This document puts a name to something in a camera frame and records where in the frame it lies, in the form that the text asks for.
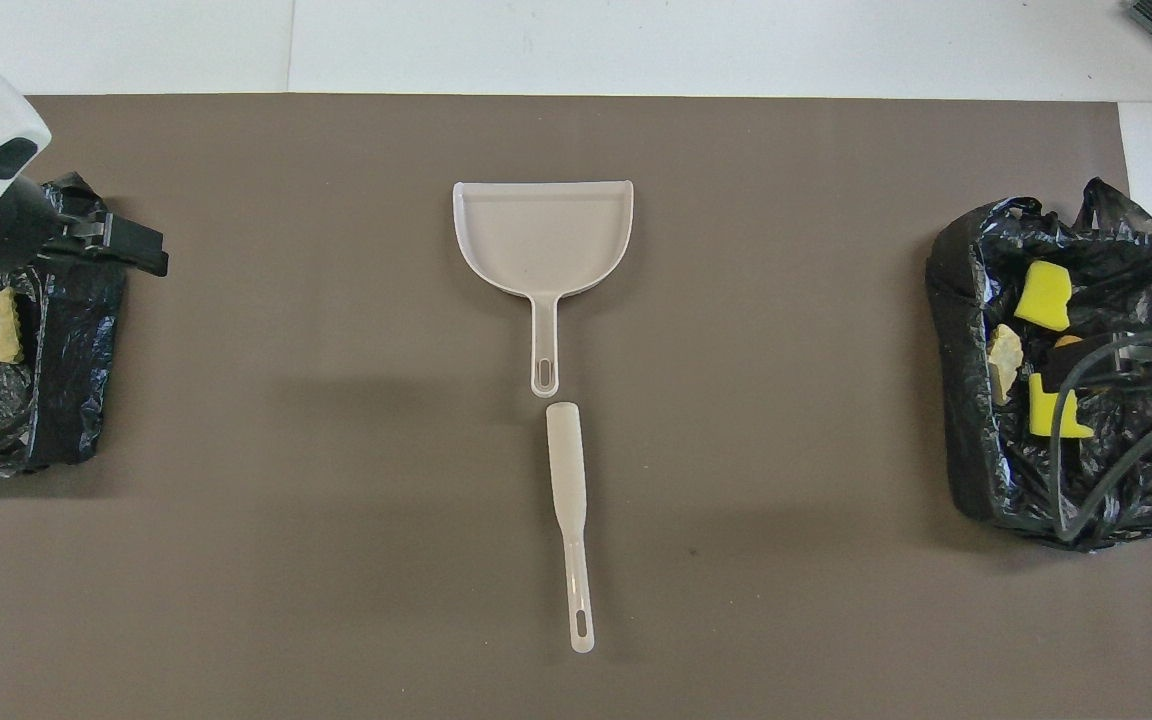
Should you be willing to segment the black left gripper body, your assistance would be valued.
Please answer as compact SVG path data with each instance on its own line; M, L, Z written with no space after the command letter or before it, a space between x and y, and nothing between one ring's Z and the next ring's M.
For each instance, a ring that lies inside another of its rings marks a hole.
M86 262L84 241L68 232L96 213L97 194L83 179L15 179L0 197L0 273L41 260Z

